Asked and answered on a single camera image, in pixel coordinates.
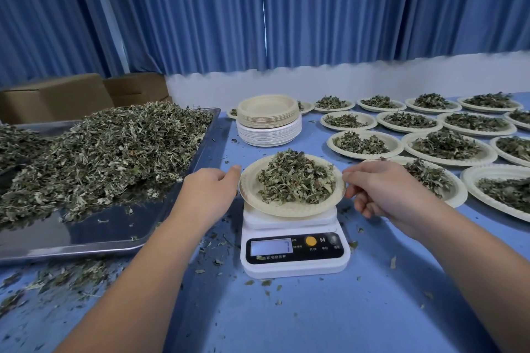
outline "metal tray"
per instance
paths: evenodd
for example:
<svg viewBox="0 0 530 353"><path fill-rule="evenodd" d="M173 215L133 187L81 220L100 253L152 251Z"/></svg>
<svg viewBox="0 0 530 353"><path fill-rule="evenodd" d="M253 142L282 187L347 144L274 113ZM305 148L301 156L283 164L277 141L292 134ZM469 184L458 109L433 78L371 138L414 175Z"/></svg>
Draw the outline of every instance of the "metal tray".
<svg viewBox="0 0 530 353"><path fill-rule="evenodd" d="M209 149L208 144L213 140L211 135L215 122L221 112L219 108L205 110L213 113L214 117L191 160L186 175L197 169L201 156ZM78 122L41 123L20 127L53 136L69 130ZM59 221L60 214L55 212L50 217L36 220L23 229L4 229L0 231L0 266L52 257L135 253L145 244L156 229L157 223L167 218L181 187L182 183L176 183L161 202L130 206L133 211L131 215L126 213L129 207L111 206L82 222L62 223Z"/></svg>

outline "stack of paper plates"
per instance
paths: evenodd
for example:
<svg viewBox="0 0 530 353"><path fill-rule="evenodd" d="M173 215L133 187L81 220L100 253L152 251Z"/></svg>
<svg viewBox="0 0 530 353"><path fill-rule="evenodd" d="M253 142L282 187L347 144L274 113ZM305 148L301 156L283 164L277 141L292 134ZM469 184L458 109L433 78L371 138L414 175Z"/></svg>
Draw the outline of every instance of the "stack of paper plates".
<svg viewBox="0 0 530 353"><path fill-rule="evenodd" d="M298 113L298 118L294 122L285 126L276 127L275 129L253 129L242 125L240 120L241 118L238 113L236 123L239 136L244 142L254 146L277 146L287 144L294 140L301 132L300 113Z"/></svg>
<svg viewBox="0 0 530 353"><path fill-rule="evenodd" d="M252 129L274 129L294 122L300 112L298 101L285 95L261 95L237 107L239 124Z"/></svg>

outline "white kitchen scale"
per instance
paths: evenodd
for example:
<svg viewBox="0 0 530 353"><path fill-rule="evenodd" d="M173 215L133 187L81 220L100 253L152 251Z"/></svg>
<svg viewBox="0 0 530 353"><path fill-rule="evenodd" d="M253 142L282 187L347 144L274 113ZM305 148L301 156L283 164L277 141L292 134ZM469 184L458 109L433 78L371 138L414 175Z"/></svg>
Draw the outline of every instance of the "white kitchen scale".
<svg viewBox="0 0 530 353"><path fill-rule="evenodd" d="M348 241L333 208L300 218L263 213L245 202L241 263L256 279L341 272L350 259Z"/></svg>

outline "plate of dried leaves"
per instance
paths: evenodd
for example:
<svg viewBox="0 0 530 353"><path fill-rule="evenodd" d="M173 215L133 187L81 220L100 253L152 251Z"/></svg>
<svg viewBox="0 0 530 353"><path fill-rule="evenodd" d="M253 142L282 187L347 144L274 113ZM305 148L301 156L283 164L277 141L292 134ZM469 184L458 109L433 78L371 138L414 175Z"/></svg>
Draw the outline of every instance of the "plate of dried leaves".
<svg viewBox="0 0 530 353"><path fill-rule="evenodd" d="M375 95L371 98L359 99L357 104L370 112L395 112L405 110L407 106L403 102L390 99L383 95Z"/></svg>
<svg viewBox="0 0 530 353"><path fill-rule="evenodd" d="M414 178L447 205L458 208L467 200L464 183L447 169L420 158L394 156L388 161L404 166Z"/></svg>
<svg viewBox="0 0 530 353"><path fill-rule="evenodd" d="M504 118L480 113L442 113L437 118L448 129L470 136L496 137L517 132L517 127Z"/></svg>
<svg viewBox="0 0 530 353"><path fill-rule="evenodd" d="M512 112L517 109L523 109L523 105L513 101L510 94L502 92L486 93L475 95L474 97L461 97L457 101L466 109L485 113Z"/></svg>
<svg viewBox="0 0 530 353"><path fill-rule="evenodd" d="M508 162L530 167L530 137L495 137L490 145Z"/></svg>
<svg viewBox="0 0 530 353"><path fill-rule="evenodd" d="M341 155L361 160L389 158L403 152L403 144L396 137L371 130L336 133L327 144Z"/></svg>
<svg viewBox="0 0 530 353"><path fill-rule="evenodd" d="M514 112L506 112L503 117L508 122L512 122L521 129L530 130L530 111L528 110L515 110Z"/></svg>
<svg viewBox="0 0 530 353"><path fill-rule="evenodd" d="M237 119L237 109L230 109L226 111L226 115L230 119Z"/></svg>
<svg viewBox="0 0 530 353"><path fill-rule="evenodd" d="M377 126L374 117L366 113L330 112L320 118L322 126L328 129L344 131L351 129L368 130Z"/></svg>
<svg viewBox="0 0 530 353"><path fill-rule="evenodd" d="M381 112L376 116L379 124L401 133L414 133L429 129L440 130L443 125L438 119L415 112Z"/></svg>
<svg viewBox="0 0 530 353"><path fill-rule="evenodd" d="M239 189L255 209L296 218L333 208L344 196L346 184L341 171L327 160L288 149L245 168Z"/></svg>
<svg viewBox="0 0 530 353"><path fill-rule="evenodd" d="M315 110L317 112L338 112L341 110L350 110L354 106L354 102L345 101L330 95L318 100L315 103Z"/></svg>
<svg viewBox="0 0 530 353"><path fill-rule="evenodd" d="M424 93L417 98L410 98L405 101L405 105L413 110L422 113L446 113L458 112L462 106L453 101L445 99L438 93Z"/></svg>
<svg viewBox="0 0 530 353"><path fill-rule="evenodd" d="M300 102L298 101L298 111L305 115L306 113L309 113L315 108L315 104L311 102Z"/></svg>
<svg viewBox="0 0 530 353"><path fill-rule="evenodd" d="M401 141L409 154L440 165L484 165L498 158L485 142L445 128L436 132L409 133Z"/></svg>
<svg viewBox="0 0 530 353"><path fill-rule="evenodd" d="M467 190L492 208L530 222L530 168L484 165L460 174Z"/></svg>

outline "dried herb leaves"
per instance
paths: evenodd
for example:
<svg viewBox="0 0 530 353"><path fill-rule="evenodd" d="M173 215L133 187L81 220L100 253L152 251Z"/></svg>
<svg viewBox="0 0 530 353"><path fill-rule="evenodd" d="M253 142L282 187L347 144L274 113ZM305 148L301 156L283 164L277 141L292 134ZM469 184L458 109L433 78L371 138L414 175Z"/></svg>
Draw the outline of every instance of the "dried herb leaves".
<svg viewBox="0 0 530 353"><path fill-rule="evenodd" d="M411 143L411 147L429 156L458 161L470 159L481 152L475 140L448 129L441 129L429 133L425 138L418 138Z"/></svg>
<svg viewBox="0 0 530 353"><path fill-rule="evenodd" d="M51 140L30 130L0 125L0 172L39 156Z"/></svg>
<svg viewBox="0 0 530 353"><path fill-rule="evenodd" d="M470 113L453 113L445 118L447 124L461 129L483 132L497 132L504 129L509 123L500 117L474 115Z"/></svg>
<svg viewBox="0 0 530 353"><path fill-rule="evenodd" d="M390 97L385 97L382 95L375 95L370 99L361 99L361 102L368 106L373 106L374 108L381 109L396 109L398 105L390 100Z"/></svg>
<svg viewBox="0 0 530 353"><path fill-rule="evenodd" d="M212 114L169 102L104 110L58 136L0 199L0 226L67 209L64 221L112 204L162 198L182 180Z"/></svg>
<svg viewBox="0 0 530 353"><path fill-rule="evenodd" d="M438 93L424 93L416 98L414 105L427 109L446 109L450 102Z"/></svg>
<svg viewBox="0 0 530 353"><path fill-rule="evenodd" d="M316 102L316 107L321 109L340 109L348 106L347 101L343 101L337 97L326 96Z"/></svg>
<svg viewBox="0 0 530 353"><path fill-rule="evenodd" d="M480 179L476 186L494 200L530 214L530 178Z"/></svg>
<svg viewBox="0 0 530 353"><path fill-rule="evenodd" d="M367 122L360 122L358 120L359 115L355 115L353 113L341 115L341 116L326 116L324 118L324 121L329 124L330 126L336 126L336 127L364 127L367 126Z"/></svg>
<svg viewBox="0 0 530 353"><path fill-rule="evenodd" d="M512 100L510 94L502 92L486 93L482 95L475 95L472 98L464 100L470 105L483 106L487 108L510 108L512 107Z"/></svg>
<svg viewBox="0 0 530 353"><path fill-rule="evenodd" d="M264 202L281 204L318 204L328 199L336 186L333 165L319 165L291 148L274 156L258 174L258 182L264 186L259 191Z"/></svg>
<svg viewBox="0 0 530 353"><path fill-rule="evenodd" d="M518 136L499 138L497 147L511 156L530 161L530 140Z"/></svg>
<svg viewBox="0 0 530 353"><path fill-rule="evenodd" d="M441 168L429 168L421 159L415 159L414 162L407 163L405 169L414 176L414 178L432 191L436 197L441 198L441 192L451 189L451 181Z"/></svg>
<svg viewBox="0 0 530 353"><path fill-rule="evenodd" d="M436 127L436 121L424 116L408 112L396 112L386 115L383 120L394 126L408 127L410 129L428 129Z"/></svg>
<svg viewBox="0 0 530 353"><path fill-rule="evenodd" d="M530 124L530 111L528 110L516 110L515 112L511 112L509 115L513 120L516 120L521 123Z"/></svg>
<svg viewBox="0 0 530 353"><path fill-rule="evenodd" d="M361 138L355 132L346 132L342 137L334 138L333 143L338 148L355 154L383 154L390 152L385 142L376 135L371 135L369 138Z"/></svg>

